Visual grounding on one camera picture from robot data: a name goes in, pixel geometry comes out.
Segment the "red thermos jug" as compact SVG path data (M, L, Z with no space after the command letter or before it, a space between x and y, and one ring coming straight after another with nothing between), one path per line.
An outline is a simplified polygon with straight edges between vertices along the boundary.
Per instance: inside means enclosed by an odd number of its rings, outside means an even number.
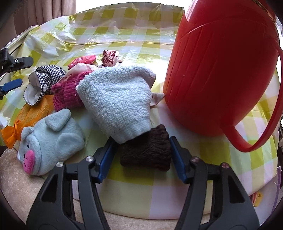
M282 61L275 25L281 13L272 1L185 1L163 87L177 121L201 135L225 135L241 152L269 139L282 115L282 93L254 144L236 125L260 100Z

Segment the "orange mesh bag with sponge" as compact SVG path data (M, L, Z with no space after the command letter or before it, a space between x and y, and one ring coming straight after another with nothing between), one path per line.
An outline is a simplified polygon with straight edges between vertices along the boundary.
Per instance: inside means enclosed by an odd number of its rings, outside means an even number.
M54 110L53 95L45 95L36 105L25 104L17 115L13 126L1 129L1 136L7 148L12 149L21 140L24 127L32 127Z

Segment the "black white gingham pouch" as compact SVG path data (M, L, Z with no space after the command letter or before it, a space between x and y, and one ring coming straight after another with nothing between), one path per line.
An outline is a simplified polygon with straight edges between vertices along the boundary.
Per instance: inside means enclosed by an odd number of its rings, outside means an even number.
M39 66L28 76L29 83L24 90L23 99L30 106L39 103L45 95L51 94L51 87L65 75L66 71L60 66Z

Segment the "pink crochet round piece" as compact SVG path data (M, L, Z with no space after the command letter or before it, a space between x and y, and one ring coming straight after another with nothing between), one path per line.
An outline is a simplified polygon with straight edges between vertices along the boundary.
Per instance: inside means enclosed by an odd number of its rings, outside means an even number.
M77 64L92 64L96 61L96 55L86 55L82 57L78 57L68 65L68 70L72 69Z

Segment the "white storage bin with fruit print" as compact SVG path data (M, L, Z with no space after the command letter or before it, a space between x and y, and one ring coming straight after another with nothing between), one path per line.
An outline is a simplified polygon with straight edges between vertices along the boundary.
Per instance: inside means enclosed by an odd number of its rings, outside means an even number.
M276 176L264 187L250 196L255 212L259 219L259 225L262 225L275 210L282 198L281 188L281 167L277 168Z

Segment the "mauve drape curtain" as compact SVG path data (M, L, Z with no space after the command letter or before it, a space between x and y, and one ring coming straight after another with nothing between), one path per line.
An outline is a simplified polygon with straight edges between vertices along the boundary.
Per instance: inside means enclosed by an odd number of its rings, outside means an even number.
M13 14L16 34L33 25L72 15L76 12L76 0L27 0L22 1Z

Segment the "dark brown knitted piece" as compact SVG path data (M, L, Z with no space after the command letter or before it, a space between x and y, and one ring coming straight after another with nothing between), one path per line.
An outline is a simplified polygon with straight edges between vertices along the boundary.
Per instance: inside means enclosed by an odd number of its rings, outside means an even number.
M163 172L170 169L171 144L163 124L121 144L117 152L124 167L145 167Z

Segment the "grey pig plush toy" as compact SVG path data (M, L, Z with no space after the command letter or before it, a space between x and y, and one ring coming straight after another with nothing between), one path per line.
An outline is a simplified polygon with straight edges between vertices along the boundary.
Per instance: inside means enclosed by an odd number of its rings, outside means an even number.
M84 146L82 128L71 117L69 109L62 109L39 120L33 127L23 128L17 158L25 173L41 176Z

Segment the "yellow checked plastic tablecloth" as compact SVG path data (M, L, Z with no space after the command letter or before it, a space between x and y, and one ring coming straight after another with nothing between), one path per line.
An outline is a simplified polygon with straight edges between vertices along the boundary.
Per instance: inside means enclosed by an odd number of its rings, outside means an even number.
M6 76L6 81L23 79L23 86L1 101L3 126L14 125L25 105L22 95L29 82L28 75L37 67L53 64L67 71L67 65L72 60L91 53L97 55L97 62L100 62L106 49L119 51L123 65L150 68L156 74L152 91L162 92L181 16L182 8L176 6L121 3L52 19L34 28L14 53L16 57L31 56L33 66ZM265 129L275 106L279 85L275 72L260 101L236 126L242 137L251 144ZM86 146L68 163L80 162L92 155L107 140L84 108L72 110L72 117L85 133ZM151 108L150 120L152 126L163 124L169 135L176 136L180 145L192 155L211 164L229 163L249 195L277 177L278 131L260 149L242 153L224 136L203 137L185 129L174 119L164 100ZM14 149L8 149L1 156L1 190L15 213L25 222L47 175L28 176L16 159L16 153ZM104 211L141 219L177 219L188 185L179 180L173 165L167 172L126 168L120 165L117 154L107 178L97 185L97 189Z

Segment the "magenta knitted sock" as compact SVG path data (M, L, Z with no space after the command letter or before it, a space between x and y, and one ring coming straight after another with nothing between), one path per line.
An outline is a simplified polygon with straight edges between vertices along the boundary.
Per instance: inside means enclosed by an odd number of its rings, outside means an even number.
M59 81L51 87L53 93L53 104L56 112L62 109L73 109L84 106L79 97L76 87L91 71L81 73L71 73L66 79Z

